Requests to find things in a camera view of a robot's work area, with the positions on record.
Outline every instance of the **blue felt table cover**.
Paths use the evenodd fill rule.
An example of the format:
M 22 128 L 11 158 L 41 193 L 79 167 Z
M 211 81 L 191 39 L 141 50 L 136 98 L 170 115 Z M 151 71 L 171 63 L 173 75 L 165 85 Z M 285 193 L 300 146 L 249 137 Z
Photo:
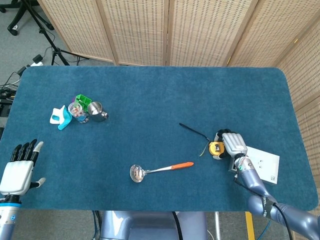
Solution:
M 103 122 L 75 119 L 62 131 L 49 123 L 53 108 L 83 94 L 102 103 Z M 250 195 L 233 182 L 229 159 L 213 160 L 204 137 L 229 128 L 248 146 L 280 156 L 280 203 L 311 210 L 318 195 L 284 74 L 276 68 L 30 67 L 22 76 L 0 142 L 0 171 L 14 147 L 44 141 L 33 180 L 41 188 L 21 198 L 24 208 L 146 211 L 245 211 Z M 152 173 L 144 169 L 194 162 Z

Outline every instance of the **metal cup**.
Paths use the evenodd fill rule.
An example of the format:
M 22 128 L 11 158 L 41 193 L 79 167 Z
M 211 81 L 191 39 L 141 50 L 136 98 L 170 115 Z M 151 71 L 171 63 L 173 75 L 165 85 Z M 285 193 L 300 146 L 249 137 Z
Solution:
M 98 101 L 93 101 L 88 105 L 88 113 L 91 116 L 91 119 L 96 122 L 102 122 L 108 118 L 108 113 L 104 111 L 102 105 Z

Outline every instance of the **gray carpet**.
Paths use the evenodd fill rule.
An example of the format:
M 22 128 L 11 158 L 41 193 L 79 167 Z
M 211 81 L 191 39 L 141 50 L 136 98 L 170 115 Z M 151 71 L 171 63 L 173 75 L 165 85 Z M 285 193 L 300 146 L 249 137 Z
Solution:
M 39 7 L 36 10 L 44 16 Z M 36 55 L 44 55 L 49 43 L 42 34 L 38 33 L 38 26 L 29 14 L 25 14 L 18 23 L 18 36 L 12 36 L 7 31 L 7 26 L 16 15 L 16 9 L 8 9 L 3 14 L 0 13 L 0 85 L 4 84 L 10 74 L 18 71 L 22 66 L 32 64 L 32 58 Z M 61 49 L 66 49 L 61 39 L 55 31 L 54 43 Z M 65 55 L 69 61 L 75 61 L 76 58 Z M 51 50 L 48 49 L 44 57 L 45 65 L 51 64 Z M 112 63 L 99 60 L 84 60 L 80 62 L 81 66 L 112 66 Z M 19 76 L 13 75 L 9 83 L 19 79 Z M 208 229 L 215 237 L 214 214 L 207 214 Z M 260 233 L 267 225 L 267 220 L 263 217 L 254 217 L 254 233 L 258 238 Z M 246 219 L 243 212 L 221 212 L 220 213 L 220 231 L 223 240 L 245 240 L 248 239 L 246 229 Z M 17 226 L 14 232 L 14 240 L 90 240 L 94 233 L 93 216 L 91 211 L 80 210 L 35 210 L 23 209 L 17 218 Z M 263 237 L 264 240 L 288 239 L 287 230 L 273 222 Z

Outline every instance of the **green toy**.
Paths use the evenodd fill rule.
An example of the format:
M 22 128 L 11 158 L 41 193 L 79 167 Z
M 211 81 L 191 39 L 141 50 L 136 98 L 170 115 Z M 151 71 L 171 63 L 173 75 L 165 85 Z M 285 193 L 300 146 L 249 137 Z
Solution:
M 92 100 L 88 97 L 86 97 L 85 95 L 79 94 L 77 96 L 75 96 L 75 100 L 76 103 L 79 103 L 82 107 L 83 110 L 85 112 L 88 112 L 88 105 L 92 102 Z

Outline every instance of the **black stand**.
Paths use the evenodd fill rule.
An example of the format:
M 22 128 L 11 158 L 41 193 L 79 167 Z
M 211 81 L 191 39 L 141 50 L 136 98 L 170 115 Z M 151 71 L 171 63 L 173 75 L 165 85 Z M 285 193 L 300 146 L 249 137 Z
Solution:
M 70 65 L 68 63 L 68 61 L 65 59 L 65 57 L 62 55 L 62 53 L 70 54 L 70 55 L 73 55 L 73 56 L 76 56 L 76 57 L 79 57 L 79 58 L 89 59 L 87 57 L 80 56 L 78 54 L 74 54 L 72 52 L 68 52 L 68 51 L 65 51 L 65 50 L 61 50 L 60 48 L 56 47 L 54 42 L 49 37 L 49 35 L 48 35 L 46 29 L 44 28 L 44 26 L 42 26 L 42 24 L 39 22 L 39 20 L 35 16 L 34 10 L 29 5 L 27 0 L 21 0 L 21 2 L 25 5 L 26 9 L 29 11 L 29 13 L 31 14 L 32 18 L 36 22 L 36 24 L 39 26 L 39 28 L 40 28 L 39 33 L 43 34 L 45 36 L 45 38 L 48 40 L 48 42 L 50 43 L 51 47 L 53 48 L 51 65 L 53 65 L 55 63 L 55 58 L 56 58 L 57 55 L 59 56 L 59 58 L 61 59 L 61 61 L 63 62 L 64 65 L 66 65 L 66 66 Z

